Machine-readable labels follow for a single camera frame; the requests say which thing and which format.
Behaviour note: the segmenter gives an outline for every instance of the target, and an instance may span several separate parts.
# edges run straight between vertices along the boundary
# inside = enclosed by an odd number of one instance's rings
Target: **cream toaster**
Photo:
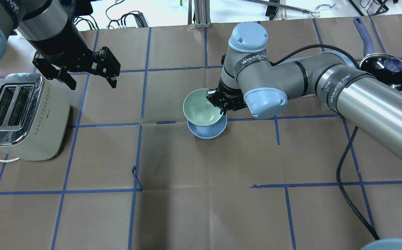
[[[0,151],[22,160],[47,160],[60,148],[69,100],[36,73],[0,83]]]

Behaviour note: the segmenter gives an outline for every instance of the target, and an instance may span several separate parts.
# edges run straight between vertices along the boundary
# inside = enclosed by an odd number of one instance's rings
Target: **pan handle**
[[[371,36],[369,36],[368,31],[366,30],[366,27],[363,24],[363,21],[361,20],[360,17],[354,17],[354,24],[355,27],[358,30],[358,33],[360,34],[362,40],[363,40],[363,53],[365,56],[369,54],[374,54],[374,43],[372,43]]]

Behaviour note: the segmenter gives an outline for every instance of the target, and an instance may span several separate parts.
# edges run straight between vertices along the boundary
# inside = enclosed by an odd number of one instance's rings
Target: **black cable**
[[[346,149],[344,150],[343,155],[341,156],[341,159],[339,160],[338,166],[337,166],[337,171],[336,171],[336,178],[337,178],[337,184],[338,187],[343,194],[343,197],[349,207],[352,209],[352,211],[355,213],[355,215],[361,220],[363,225],[368,229],[368,231],[371,233],[372,237],[374,237],[375,240],[379,240],[380,237],[378,237],[377,232],[372,228],[372,226],[368,223],[368,221],[363,217],[363,215],[358,211],[358,209],[355,207],[354,203],[350,200],[349,196],[346,193],[346,190],[344,190],[343,184],[341,183],[341,178],[340,178],[340,173],[341,173],[341,166],[343,165],[344,159],[346,158],[347,152],[349,152],[349,149],[352,146],[352,142],[355,139],[355,135],[357,134],[358,127],[356,126],[354,128],[354,131],[352,132],[351,139],[347,143]]]
[[[90,20],[85,19],[85,18],[80,17],[80,16],[76,16],[76,19],[80,19],[79,21],[85,20],[85,21],[88,23],[88,25],[90,26],[90,30],[96,30],[96,27],[94,26],[93,22],[91,22]]]
[[[107,13],[108,10],[109,10],[111,7],[115,6],[115,5],[118,5],[119,3],[123,3],[124,1],[125,1],[125,0],[121,0],[120,2],[115,3],[114,5],[108,7],[108,8],[105,10],[105,15],[107,16],[107,18],[108,18],[110,21],[112,21],[113,19],[111,19],[111,18],[108,16],[108,13]]]
[[[97,25],[96,19],[94,19],[94,17],[92,15],[89,15],[89,16],[93,19],[94,24],[96,24],[96,28],[99,30],[99,25]]]
[[[116,23],[118,24],[118,26],[120,27],[120,24],[119,24],[119,22],[118,22],[117,20],[111,20],[111,21],[108,23],[108,25],[107,25],[107,30],[109,30],[109,27],[114,28],[114,27],[112,26],[112,22],[116,22]]]
[[[356,69],[360,69],[360,66],[358,66],[357,61],[356,61],[356,60],[354,59],[354,57],[352,57],[349,53],[347,53],[346,51],[344,51],[344,50],[342,50],[342,49],[340,49],[340,48],[337,48],[337,47],[335,47],[335,46],[326,45],[326,44],[313,44],[313,45],[309,45],[309,46],[303,47],[303,48],[301,48],[301,49],[297,49],[296,51],[294,51],[294,52],[288,54],[287,56],[285,56],[283,59],[279,60],[278,62],[272,63],[272,65],[273,65],[273,66],[278,65],[278,64],[284,62],[285,60],[289,59],[289,58],[292,57],[293,55],[298,54],[298,53],[300,53],[300,52],[302,52],[302,51],[304,51],[304,50],[306,50],[306,49],[312,49],[312,48],[327,48],[327,49],[332,49],[332,50],[338,51],[338,52],[340,52],[341,54],[347,56],[347,57],[352,61],[352,63],[354,63]]]
[[[88,19],[82,18],[82,19],[80,19],[79,21],[77,21],[74,25],[77,25],[77,24],[80,23],[81,21],[85,21],[85,22],[88,24],[88,26],[90,26],[90,30],[93,30],[93,27],[91,27],[91,24],[90,24],[90,22],[89,22]]]
[[[290,57],[292,57],[293,55],[304,51],[306,49],[312,49],[312,48],[327,48],[327,49],[333,49],[335,51],[338,51],[342,54],[344,54],[345,56],[347,56],[352,63],[355,65],[355,67],[357,69],[360,69],[360,66],[358,65],[357,61],[355,61],[354,57],[352,57],[349,53],[347,53],[346,51],[337,48],[335,46],[331,46],[331,45],[326,45],[326,44],[314,44],[314,45],[309,45],[306,47],[303,47],[301,49],[297,49],[296,51],[290,53],[289,55],[285,56],[283,59],[279,60],[276,63],[272,63],[272,66],[278,65],[282,62],[284,62],[285,60],[289,59]],[[372,228],[372,226],[368,223],[368,221],[363,217],[363,215],[360,213],[360,211],[355,207],[354,203],[352,203],[352,201],[350,200],[349,196],[347,195],[346,190],[344,190],[343,184],[341,183],[341,177],[340,177],[340,173],[341,173],[341,167],[343,166],[343,162],[347,156],[347,153],[349,152],[349,149],[352,147],[352,143],[355,139],[355,135],[357,135],[357,131],[358,131],[358,127],[356,126],[354,128],[354,131],[352,132],[352,136],[349,140],[349,142],[347,143],[346,149],[344,150],[343,155],[341,156],[337,169],[336,169],[336,180],[337,180],[337,185],[341,191],[341,193],[343,194],[343,197],[345,199],[345,201],[347,202],[347,204],[349,205],[349,207],[352,209],[352,211],[355,213],[355,215],[361,220],[361,222],[363,223],[363,225],[368,229],[368,231],[371,233],[371,235],[374,237],[375,240],[379,240],[380,237],[378,237],[377,232],[374,230],[374,228]]]
[[[122,24],[122,19],[123,19],[123,24],[126,25],[126,17],[129,16],[129,15],[132,15],[132,16],[134,16],[135,19],[137,19],[137,20],[140,22],[140,24],[141,24],[142,27],[145,27],[144,22],[142,21],[142,19],[140,18],[140,16],[139,16],[138,14],[134,14],[134,13],[132,13],[132,12],[133,12],[133,11],[131,11],[131,12],[127,13],[127,14],[124,14],[124,15],[120,18],[120,19],[121,19],[121,24]]]

